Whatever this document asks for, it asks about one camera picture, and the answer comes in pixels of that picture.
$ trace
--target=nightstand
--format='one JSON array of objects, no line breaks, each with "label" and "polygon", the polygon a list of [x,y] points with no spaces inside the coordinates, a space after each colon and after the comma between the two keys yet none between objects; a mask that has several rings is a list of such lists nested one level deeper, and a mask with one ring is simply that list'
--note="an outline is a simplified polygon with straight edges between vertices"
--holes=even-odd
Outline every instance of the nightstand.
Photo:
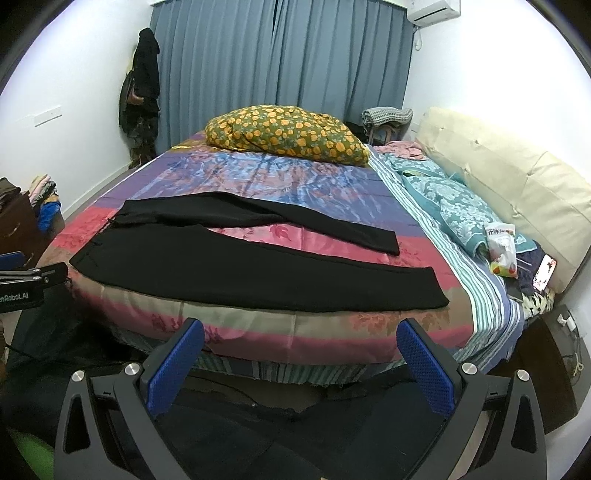
[{"label": "nightstand", "polygon": [[23,270],[34,268],[46,250],[48,241],[37,228],[37,219],[28,192],[18,195],[0,210],[0,254],[21,251]]},{"label": "nightstand", "polygon": [[557,429],[579,412],[591,385],[591,358],[582,339],[579,362],[584,369],[573,378],[578,344],[574,332],[558,323],[560,314],[565,320],[568,318],[565,305],[539,315],[524,330],[509,361],[501,362],[490,372],[512,377],[522,368],[530,373],[545,433]]}]

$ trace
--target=drawer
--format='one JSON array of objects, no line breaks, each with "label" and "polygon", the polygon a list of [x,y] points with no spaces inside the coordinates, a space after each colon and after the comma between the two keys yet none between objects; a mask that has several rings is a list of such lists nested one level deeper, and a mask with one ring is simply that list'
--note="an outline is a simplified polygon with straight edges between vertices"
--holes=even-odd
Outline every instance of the drawer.
[{"label": "drawer", "polygon": [[19,195],[0,211],[0,249],[2,244],[12,242],[19,233],[37,228],[37,220],[28,196]]},{"label": "drawer", "polygon": [[0,254],[21,251],[25,255],[22,269],[33,268],[47,245],[26,194],[0,212]]}]

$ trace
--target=pink cloth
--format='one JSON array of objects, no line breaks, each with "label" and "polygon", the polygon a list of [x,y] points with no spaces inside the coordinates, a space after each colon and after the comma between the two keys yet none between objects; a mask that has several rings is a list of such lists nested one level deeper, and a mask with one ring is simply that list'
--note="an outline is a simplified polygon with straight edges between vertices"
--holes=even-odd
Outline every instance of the pink cloth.
[{"label": "pink cloth", "polygon": [[31,193],[29,193],[29,199],[31,201],[35,200],[39,194],[41,193],[43,187],[45,185],[47,185],[47,183],[51,180],[51,177],[49,175],[45,175],[41,181],[37,184],[37,186],[35,187],[35,190],[33,190]]},{"label": "pink cloth", "polygon": [[388,142],[383,147],[374,147],[380,153],[393,153],[398,158],[407,158],[409,160],[425,160],[425,155],[421,150],[421,145],[411,141]]}]

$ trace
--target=striped bed sheet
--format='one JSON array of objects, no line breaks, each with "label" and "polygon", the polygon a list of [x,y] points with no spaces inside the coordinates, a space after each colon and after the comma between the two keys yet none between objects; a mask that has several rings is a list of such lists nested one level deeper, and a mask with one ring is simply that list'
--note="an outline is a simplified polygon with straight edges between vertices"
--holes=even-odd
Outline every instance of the striped bed sheet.
[{"label": "striped bed sheet", "polygon": [[453,352],[458,361],[471,361],[489,371],[500,360],[508,358],[521,335],[524,312],[521,305],[506,294],[501,277],[493,275],[486,259],[472,259],[439,228],[437,222],[410,196],[397,173],[382,155],[370,148],[369,165],[376,171],[392,195],[419,223],[447,261],[470,295],[474,332],[464,348]]}]

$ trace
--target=phone screen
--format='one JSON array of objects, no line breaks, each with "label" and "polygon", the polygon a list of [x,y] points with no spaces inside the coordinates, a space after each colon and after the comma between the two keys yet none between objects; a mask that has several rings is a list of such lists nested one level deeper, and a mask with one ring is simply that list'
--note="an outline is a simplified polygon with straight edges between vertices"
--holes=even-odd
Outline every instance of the phone screen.
[{"label": "phone screen", "polygon": [[556,268],[556,260],[549,255],[544,255],[542,264],[534,277],[534,288],[538,291],[544,291],[550,281],[550,277]]}]

